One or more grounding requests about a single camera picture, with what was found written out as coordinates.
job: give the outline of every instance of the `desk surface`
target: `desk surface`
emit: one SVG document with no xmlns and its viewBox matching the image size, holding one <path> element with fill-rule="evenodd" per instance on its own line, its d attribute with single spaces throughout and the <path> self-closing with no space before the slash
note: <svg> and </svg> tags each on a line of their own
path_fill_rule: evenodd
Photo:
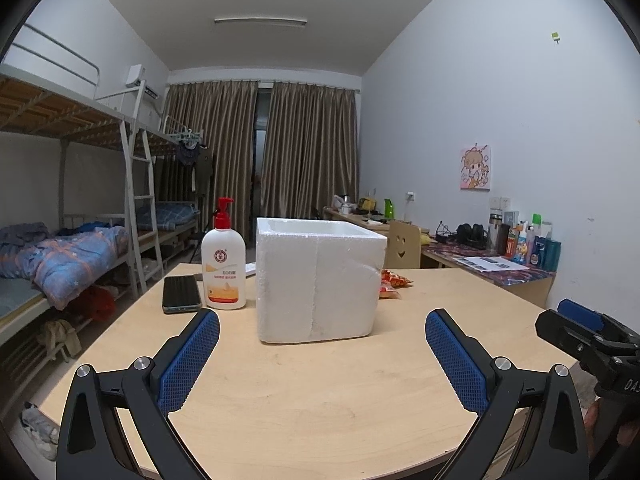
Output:
<svg viewBox="0 0 640 480">
<path fill-rule="evenodd" d="M 380 234 L 385 234 L 389 231 L 389 224 L 370 224 L 367 222 L 367 217 L 363 215 L 344 214 L 329 207 L 325 207 L 324 212 L 336 220 L 351 222 L 352 224 L 356 224 L 357 226 L 364 227 L 365 229 L 369 229 L 370 231 L 375 231 Z M 423 233 L 429 234 L 428 229 L 421 227 L 421 230 Z"/>
<path fill-rule="evenodd" d="M 519 285 L 521 283 L 530 283 L 537 280 L 544 280 L 545 278 L 552 278 L 556 275 L 555 272 L 549 270 L 538 269 L 537 267 L 527 266 L 524 270 L 497 270 L 495 272 L 478 272 L 471 267 L 462 266 L 457 263 L 454 258 L 460 258 L 461 256 L 495 256 L 496 254 L 487 250 L 474 249 L 459 243 L 450 242 L 448 244 L 439 244 L 432 240 L 431 244 L 422 247 L 422 254 L 427 257 L 435 257 L 435 259 L 443 259 L 450 264 L 460 267 L 468 272 L 477 274 L 491 280 L 496 285 L 510 286 Z"/>
<path fill-rule="evenodd" d="M 200 272 L 181 264 L 172 274 Z M 424 338 L 424 320 L 446 308 L 489 354 L 549 370 L 574 361 L 537 338 L 540 309 L 460 269 L 400 271 L 414 280 L 398 300 L 381 300 L 364 338 L 263 344 L 256 332 L 254 279 L 247 306 L 218 311 L 221 334 L 184 407 L 171 422 L 216 479 L 372 479 L 439 462 L 475 415 L 466 412 Z M 98 371 L 153 356 L 191 314 L 166 316 L 156 284 L 80 357 Z M 60 422 L 74 370 L 42 403 Z M 128 413 L 140 465 L 155 470 Z"/>
</svg>

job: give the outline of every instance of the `bottle label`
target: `bottle label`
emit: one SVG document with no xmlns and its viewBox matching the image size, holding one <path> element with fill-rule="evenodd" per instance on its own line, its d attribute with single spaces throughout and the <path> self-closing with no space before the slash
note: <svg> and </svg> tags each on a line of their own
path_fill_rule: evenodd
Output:
<svg viewBox="0 0 640 480">
<path fill-rule="evenodd" d="M 205 264 L 204 266 L 204 286 L 207 298 L 213 303 L 237 303 L 239 299 L 238 266 L 224 265 L 226 251 L 222 249 L 217 250 L 213 257 L 216 264 Z"/>
</svg>

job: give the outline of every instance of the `shoe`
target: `shoe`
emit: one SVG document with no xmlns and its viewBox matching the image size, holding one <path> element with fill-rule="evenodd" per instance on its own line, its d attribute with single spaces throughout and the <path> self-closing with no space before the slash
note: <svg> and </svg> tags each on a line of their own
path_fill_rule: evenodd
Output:
<svg viewBox="0 0 640 480">
<path fill-rule="evenodd" d="M 22 425 L 23 430 L 29 435 L 29 438 L 33 440 L 36 449 L 38 452 L 47 460 L 51 462 L 56 461 L 56 455 L 58 454 L 58 446 L 52 444 L 50 442 L 44 442 L 40 437 L 40 434 L 35 431 L 33 428 L 30 428 L 27 424 L 25 424 L 22 420 L 20 420 L 20 424 Z"/>
<path fill-rule="evenodd" d="M 60 428 L 44 416 L 35 404 L 24 403 L 24 409 L 20 413 L 20 422 L 23 426 L 29 426 L 33 431 L 36 431 L 43 442 L 58 445 Z"/>
</svg>

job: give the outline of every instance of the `headphones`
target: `headphones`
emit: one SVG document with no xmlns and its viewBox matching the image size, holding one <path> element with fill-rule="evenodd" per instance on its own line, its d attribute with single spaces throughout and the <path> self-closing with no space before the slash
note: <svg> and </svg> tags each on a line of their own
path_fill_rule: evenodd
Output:
<svg viewBox="0 0 640 480">
<path fill-rule="evenodd" d="M 484 226 L 474 224 L 474 226 L 471 227 L 469 224 L 460 224 L 456 230 L 456 241 L 459 244 L 467 245 L 475 249 L 485 249 L 486 234 L 484 232 Z"/>
</svg>

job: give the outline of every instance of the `white paper box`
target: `white paper box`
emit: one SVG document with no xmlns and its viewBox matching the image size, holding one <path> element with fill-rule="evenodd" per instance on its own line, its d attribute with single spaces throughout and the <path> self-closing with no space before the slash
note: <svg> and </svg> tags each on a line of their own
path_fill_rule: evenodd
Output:
<svg viewBox="0 0 640 480">
<path fill-rule="evenodd" d="M 300 343 L 367 335 L 386 237 L 348 222 L 258 218 L 258 336 Z"/>
</svg>

